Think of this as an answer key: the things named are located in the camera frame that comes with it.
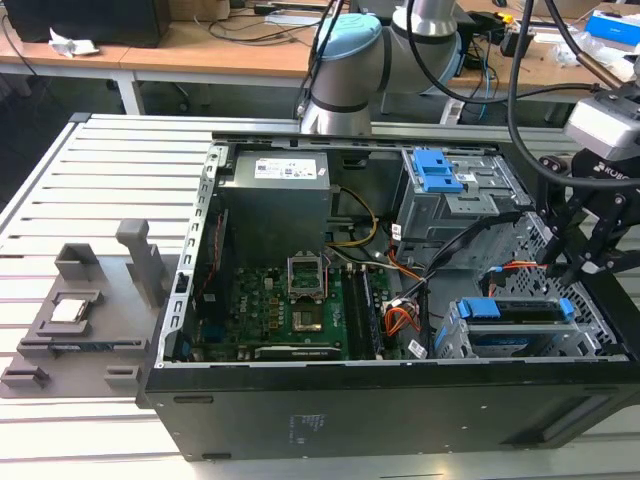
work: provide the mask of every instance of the motherboard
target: motherboard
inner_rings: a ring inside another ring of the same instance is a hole
[[[291,261],[287,268],[234,269],[225,318],[205,313],[196,329],[198,360],[336,361],[382,353],[381,305],[391,295],[386,272],[307,260],[293,262],[293,270]],[[366,290],[359,291],[363,279]]]

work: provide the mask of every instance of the chip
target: chip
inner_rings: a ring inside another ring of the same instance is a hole
[[[322,332],[324,329],[322,305],[296,304],[291,316],[294,332]]]

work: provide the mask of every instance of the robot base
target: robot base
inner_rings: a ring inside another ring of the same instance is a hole
[[[371,135],[369,107],[355,112],[335,112],[316,105],[313,100],[305,112],[300,126],[302,133],[320,135]]]

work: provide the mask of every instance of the table leg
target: table leg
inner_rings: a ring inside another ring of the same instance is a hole
[[[142,95],[133,73],[123,71],[116,75],[114,80],[118,83],[120,97],[127,115],[144,115]]]

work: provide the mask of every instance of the blue box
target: blue box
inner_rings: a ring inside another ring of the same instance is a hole
[[[591,15],[585,31],[594,37],[606,38],[614,42],[636,46],[640,43],[640,25],[631,23],[624,18],[610,17],[596,10]]]

